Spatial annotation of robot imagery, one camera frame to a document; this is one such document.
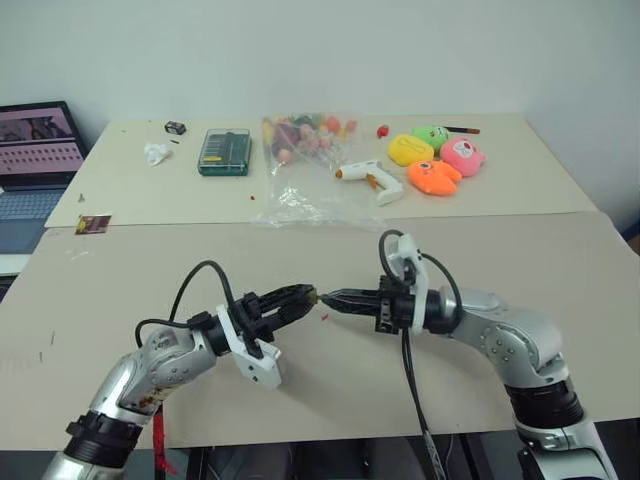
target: laptop keyboard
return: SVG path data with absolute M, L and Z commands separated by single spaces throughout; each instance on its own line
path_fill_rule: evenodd
M 46 220 L 62 192 L 6 192 L 0 195 L 0 220 Z

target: white glue gun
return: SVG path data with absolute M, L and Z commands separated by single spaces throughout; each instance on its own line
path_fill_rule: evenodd
M 336 177 L 342 180 L 364 180 L 367 179 L 369 185 L 374 190 L 380 185 L 383 190 L 378 193 L 378 205 L 385 205 L 399 199 L 404 194 L 402 183 L 384 170 L 378 160 L 368 162 L 352 163 L 345 165 L 336 172 Z

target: green plush toy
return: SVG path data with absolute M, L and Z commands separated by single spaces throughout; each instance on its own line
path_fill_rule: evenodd
M 451 138 L 449 130 L 444 127 L 436 127 L 433 125 L 429 127 L 416 127 L 411 131 L 411 135 L 418 137 L 420 140 L 424 140 L 431 145 L 436 155 L 440 153 L 440 147 L 442 147 L 442 145 Z

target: plastic bag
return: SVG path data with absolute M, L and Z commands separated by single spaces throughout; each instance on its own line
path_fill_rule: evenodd
M 257 223 L 349 225 L 381 228 L 372 212 L 371 195 L 340 181 L 341 166 L 359 141 L 353 117 L 314 113 L 266 117 L 262 139 L 269 168 L 269 200 Z

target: laptop screen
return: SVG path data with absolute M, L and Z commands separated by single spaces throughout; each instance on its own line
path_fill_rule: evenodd
M 65 102 L 0 107 L 0 186 L 68 183 L 86 154 Z

